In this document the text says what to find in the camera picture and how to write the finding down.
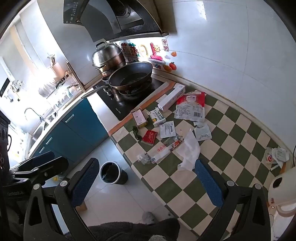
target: trash can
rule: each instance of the trash can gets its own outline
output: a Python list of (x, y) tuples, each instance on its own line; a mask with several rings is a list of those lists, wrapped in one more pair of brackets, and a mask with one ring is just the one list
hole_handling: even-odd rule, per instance
[(125, 184), (128, 180), (128, 174), (114, 161), (102, 165), (100, 177), (107, 184)]

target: pot lid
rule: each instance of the pot lid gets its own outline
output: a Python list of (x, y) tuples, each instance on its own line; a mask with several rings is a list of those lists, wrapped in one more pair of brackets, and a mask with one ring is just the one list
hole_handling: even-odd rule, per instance
[(93, 66), (99, 67), (103, 63), (107, 62), (113, 57), (116, 57), (119, 55), (122, 51), (121, 48), (119, 48), (115, 44), (105, 44), (104, 42), (100, 42), (96, 45), (97, 50), (92, 55), (92, 62)]

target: sink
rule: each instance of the sink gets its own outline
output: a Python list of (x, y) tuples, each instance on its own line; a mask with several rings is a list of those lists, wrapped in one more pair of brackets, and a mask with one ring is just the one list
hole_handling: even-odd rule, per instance
[(31, 137), (29, 150), (31, 150), (32, 146), (35, 144), (37, 139), (41, 136), (42, 132), (49, 126), (49, 124), (55, 119), (56, 116), (57, 116), (57, 112), (52, 109), (52, 111), (44, 118), (44, 121), (34, 131)]
[(41, 136), (42, 131), (44, 130), (44, 124), (39, 126), (33, 133), (31, 143), (30, 143), (30, 148), (34, 145), (34, 143), (37, 141), (38, 137)]

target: wok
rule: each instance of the wok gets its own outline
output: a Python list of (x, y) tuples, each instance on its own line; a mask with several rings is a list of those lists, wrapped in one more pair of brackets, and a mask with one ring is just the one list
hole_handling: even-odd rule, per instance
[[(119, 91), (132, 90), (149, 80), (152, 69), (153, 65), (148, 62), (131, 63), (114, 71), (106, 83)], [(105, 86), (90, 91), (82, 99), (91, 96)]]

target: checkered tablecloth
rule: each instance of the checkered tablecloth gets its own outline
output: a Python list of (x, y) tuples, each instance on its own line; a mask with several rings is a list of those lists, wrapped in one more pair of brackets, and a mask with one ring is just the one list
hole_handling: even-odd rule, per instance
[[(186, 87), (186, 92), (190, 91), (194, 90)], [(154, 110), (157, 104), (153, 102), (144, 112)], [(186, 136), (190, 129), (194, 129), (193, 122), (174, 119), (175, 109), (174, 104), (164, 113), (164, 117), (167, 121), (174, 121), (176, 133)], [(205, 98), (205, 115), (212, 139), (199, 142), (199, 158), (205, 160), (225, 180), (233, 180), (239, 186), (251, 187), (255, 183), (261, 184), (267, 197), (267, 189), (274, 177), (279, 174), (280, 168), (270, 171), (271, 164), (265, 163), (265, 148), (277, 148), (278, 145), (256, 124), (210, 95), (206, 95)], [(112, 140), (148, 189), (188, 229), (196, 235), (201, 235), (218, 208), (211, 203), (193, 171), (177, 171), (177, 165), (183, 158), (176, 150), (182, 148), (183, 143), (157, 164), (143, 165), (136, 161), (137, 156), (142, 153), (155, 153), (166, 138), (161, 139), (158, 135), (154, 146), (139, 142), (132, 132), (134, 125), (133, 119), (127, 122), (111, 136)], [(143, 136), (147, 130), (159, 131), (158, 127), (154, 128), (149, 122), (147, 126), (139, 129), (139, 134)], [(240, 209), (241, 205), (238, 205), (224, 237), (234, 227)]]

